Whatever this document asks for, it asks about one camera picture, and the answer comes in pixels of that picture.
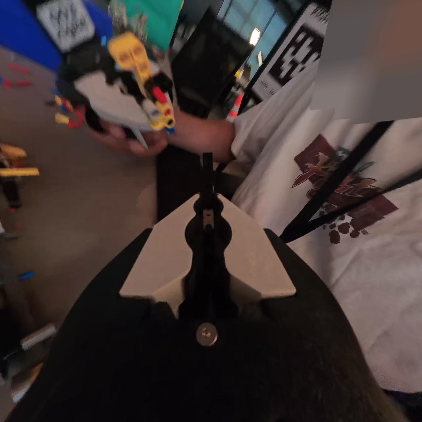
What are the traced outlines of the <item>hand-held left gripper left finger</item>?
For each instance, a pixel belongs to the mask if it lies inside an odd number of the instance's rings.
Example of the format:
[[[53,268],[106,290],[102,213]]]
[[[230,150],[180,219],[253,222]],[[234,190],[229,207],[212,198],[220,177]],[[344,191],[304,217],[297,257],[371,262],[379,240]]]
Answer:
[[[191,269],[193,252],[185,238],[187,224],[195,217],[193,195],[152,228],[119,294],[123,298],[166,302],[178,318],[184,301],[183,279]]]

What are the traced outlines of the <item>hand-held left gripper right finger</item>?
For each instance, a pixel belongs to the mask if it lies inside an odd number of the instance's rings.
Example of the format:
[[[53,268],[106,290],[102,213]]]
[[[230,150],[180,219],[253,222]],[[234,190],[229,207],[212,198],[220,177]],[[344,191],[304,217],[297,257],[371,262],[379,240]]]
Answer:
[[[221,194],[221,219],[229,240],[221,249],[229,274],[229,298],[238,313],[251,303],[293,297],[296,288],[264,229]]]

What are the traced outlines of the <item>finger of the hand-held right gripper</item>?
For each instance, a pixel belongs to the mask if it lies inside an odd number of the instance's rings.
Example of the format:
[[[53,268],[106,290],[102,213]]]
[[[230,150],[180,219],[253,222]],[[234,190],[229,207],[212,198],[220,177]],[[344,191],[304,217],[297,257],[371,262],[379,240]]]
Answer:
[[[89,101],[103,121],[139,131],[153,131],[145,111],[119,84],[109,85],[103,71],[94,71],[74,81],[75,90]]]

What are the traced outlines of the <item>dark monitor screen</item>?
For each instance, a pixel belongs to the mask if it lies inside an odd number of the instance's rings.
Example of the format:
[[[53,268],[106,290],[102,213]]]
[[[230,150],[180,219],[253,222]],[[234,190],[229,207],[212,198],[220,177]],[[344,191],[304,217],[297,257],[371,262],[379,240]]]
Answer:
[[[179,108],[206,118],[233,87],[253,48],[208,8],[171,64]]]

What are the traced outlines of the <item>person's right hand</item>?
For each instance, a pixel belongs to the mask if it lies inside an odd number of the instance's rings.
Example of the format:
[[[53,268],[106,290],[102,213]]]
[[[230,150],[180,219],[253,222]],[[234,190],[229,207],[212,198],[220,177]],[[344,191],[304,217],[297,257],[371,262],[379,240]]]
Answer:
[[[103,132],[91,130],[92,137],[114,152],[143,159],[155,157],[167,147],[167,135],[163,131],[142,134],[148,146],[146,149],[138,139],[127,138],[124,129],[119,125],[102,120],[100,124]]]

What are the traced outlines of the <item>grey metal bar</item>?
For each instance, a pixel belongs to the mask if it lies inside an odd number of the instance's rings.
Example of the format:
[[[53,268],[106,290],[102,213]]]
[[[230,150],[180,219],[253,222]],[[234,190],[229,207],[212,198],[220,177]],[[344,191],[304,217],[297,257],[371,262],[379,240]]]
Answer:
[[[56,325],[48,324],[39,330],[36,330],[20,340],[21,349],[27,351],[37,344],[44,342],[56,335]]]

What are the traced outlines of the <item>lego car chassis assembly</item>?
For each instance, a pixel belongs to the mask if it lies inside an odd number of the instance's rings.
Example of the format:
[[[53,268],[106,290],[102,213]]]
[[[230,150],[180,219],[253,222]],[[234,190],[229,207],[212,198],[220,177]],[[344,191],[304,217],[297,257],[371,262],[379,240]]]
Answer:
[[[40,176],[37,167],[29,166],[27,153],[23,148],[0,143],[0,185],[8,205],[8,210],[14,214],[22,207],[19,184],[22,178]]]

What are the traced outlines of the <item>black framed marker sign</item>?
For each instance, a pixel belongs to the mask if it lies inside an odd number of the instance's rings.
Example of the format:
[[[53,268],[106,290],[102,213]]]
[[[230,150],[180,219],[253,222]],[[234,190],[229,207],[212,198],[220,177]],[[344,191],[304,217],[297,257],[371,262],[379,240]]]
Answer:
[[[305,1],[256,71],[239,113],[271,98],[311,64],[318,62],[332,1]]]

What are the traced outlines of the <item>green plastic bin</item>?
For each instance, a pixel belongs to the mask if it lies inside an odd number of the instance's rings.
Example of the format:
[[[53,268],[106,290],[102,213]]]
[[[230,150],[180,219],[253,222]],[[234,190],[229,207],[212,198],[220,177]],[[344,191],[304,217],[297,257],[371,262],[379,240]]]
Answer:
[[[124,0],[129,25],[139,28],[140,18],[146,23],[146,41],[162,53],[167,53],[184,1],[182,0]]]

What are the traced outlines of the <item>orange traffic cone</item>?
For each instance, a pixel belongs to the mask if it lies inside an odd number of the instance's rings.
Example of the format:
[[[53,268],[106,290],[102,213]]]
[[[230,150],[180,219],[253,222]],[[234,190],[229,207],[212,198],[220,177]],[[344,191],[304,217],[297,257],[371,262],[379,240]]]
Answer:
[[[227,116],[225,118],[226,121],[228,121],[230,123],[234,122],[235,118],[238,116],[239,108],[241,106],[243,97],[244,97],[244,93],[240,93],[237,96],[234,105],[232,106],[232,108],[230,109],[229,113],[227,114]]]

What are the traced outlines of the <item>yellow black lego subassembly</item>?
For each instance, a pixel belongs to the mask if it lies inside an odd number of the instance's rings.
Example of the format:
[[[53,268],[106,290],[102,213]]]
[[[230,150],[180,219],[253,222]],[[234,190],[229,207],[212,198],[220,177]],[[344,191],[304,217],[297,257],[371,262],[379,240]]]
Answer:
[[[139,94],[134,97],[145,111],[153,130],[173,132],[176,124],[172,101],[167,88],[170,79],[163,73],[153,74],[145,46],[132,33],[126,32],[108,42],[108,51],[115,63],[131,72]]]

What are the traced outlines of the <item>person's right forearm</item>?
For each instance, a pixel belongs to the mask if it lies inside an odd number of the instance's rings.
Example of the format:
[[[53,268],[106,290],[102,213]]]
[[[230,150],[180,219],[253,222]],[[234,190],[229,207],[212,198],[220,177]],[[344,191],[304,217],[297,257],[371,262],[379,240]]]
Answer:
[[[214,162],[228,164],[235,159],[231,146],[235,126],[227,120],[201,119],[175,110],[175,133],[168,135],[168,144],[201,156],[212,153]]]

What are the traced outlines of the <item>blue plastic bin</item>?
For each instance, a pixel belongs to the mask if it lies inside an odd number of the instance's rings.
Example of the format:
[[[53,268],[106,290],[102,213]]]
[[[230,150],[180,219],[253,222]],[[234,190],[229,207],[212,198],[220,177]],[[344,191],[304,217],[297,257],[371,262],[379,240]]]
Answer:
[[[52,71],[112,34],[111,17],[92,1],[0,2],[1,45]]]

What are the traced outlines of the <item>pile of red blue pins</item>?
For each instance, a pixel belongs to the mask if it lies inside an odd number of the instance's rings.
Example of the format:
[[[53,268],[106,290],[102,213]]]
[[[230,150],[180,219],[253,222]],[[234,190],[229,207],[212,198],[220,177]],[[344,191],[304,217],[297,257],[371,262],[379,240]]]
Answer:
[[[6,59],[1,62],[1,100],[17,100],[23,117],[47,113],[56,124],[69,129],[85,124],[85,106],[77,105],[70,95],[59,90],[55,75],[34,63],[21,64]]]

